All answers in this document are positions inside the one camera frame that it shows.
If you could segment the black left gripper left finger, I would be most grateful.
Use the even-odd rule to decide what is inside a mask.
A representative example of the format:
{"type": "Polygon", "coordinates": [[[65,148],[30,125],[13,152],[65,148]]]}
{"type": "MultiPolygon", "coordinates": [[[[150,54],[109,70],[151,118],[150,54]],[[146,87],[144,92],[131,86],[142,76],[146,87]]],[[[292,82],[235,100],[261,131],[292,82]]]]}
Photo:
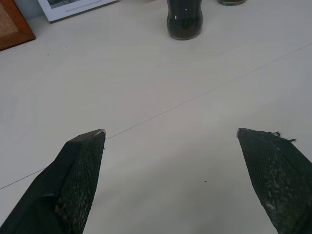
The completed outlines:
{"type": "Polygon", "coordinates": [[[0,228],[2,234],[81,234],[98,185],[106,132],[66,142],[31,183],[0,228]]]}

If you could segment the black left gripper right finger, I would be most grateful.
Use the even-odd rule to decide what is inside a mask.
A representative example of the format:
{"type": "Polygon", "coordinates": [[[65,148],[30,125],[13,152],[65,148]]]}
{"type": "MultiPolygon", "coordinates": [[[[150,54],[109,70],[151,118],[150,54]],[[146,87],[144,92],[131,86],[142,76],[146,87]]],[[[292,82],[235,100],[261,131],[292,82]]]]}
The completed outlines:
{"type": "Polygon", "coordinates": [[[279,234],[312,232],[312,163],[279,132],[238,128],[253,189],[279,234]]]}

